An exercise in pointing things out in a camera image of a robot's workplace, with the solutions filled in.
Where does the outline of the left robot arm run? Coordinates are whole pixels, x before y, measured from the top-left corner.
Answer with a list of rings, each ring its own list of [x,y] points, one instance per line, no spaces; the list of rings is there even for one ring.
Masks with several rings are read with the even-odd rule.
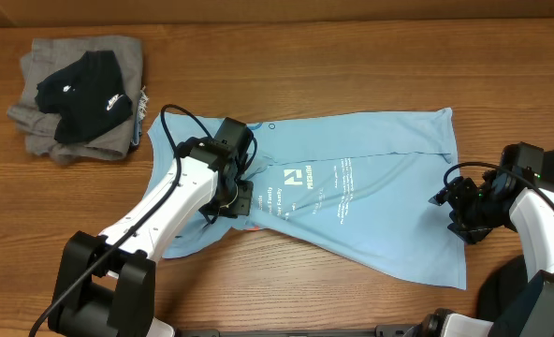
[[[226,118],[214,137],[174,145],[165,177],[125,217],[99,235],[67,242],[49,309],[39,318],[63,336],[168,337],[156,318],[156,267],[190,219],[207,224],[251,210],[253,184],[241,177],[253,131]]]

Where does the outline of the light blue printed t-shirt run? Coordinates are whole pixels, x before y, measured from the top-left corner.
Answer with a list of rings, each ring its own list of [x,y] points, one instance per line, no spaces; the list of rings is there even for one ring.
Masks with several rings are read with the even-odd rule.
[[[467,286],[463,241],[431,198],[458,161],[449,108],[358,112],[252,125],[252,208],[209,224],[196,214],[165,252],[192,255],[230,229],[271,229],[387,275]]]

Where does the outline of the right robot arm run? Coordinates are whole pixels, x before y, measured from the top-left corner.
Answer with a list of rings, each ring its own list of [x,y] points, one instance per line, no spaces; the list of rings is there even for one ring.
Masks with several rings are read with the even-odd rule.
[[[499,164],[483,167],[481,185],[445,176],[444,188],[430,203],[451,207],[449,229],[469,244],[496,227],[514,230],[527,284],[495,319],[439,309],[408,329],[408,336],[554,336],[554,183],[542,176],[544,151],[511,144]]]

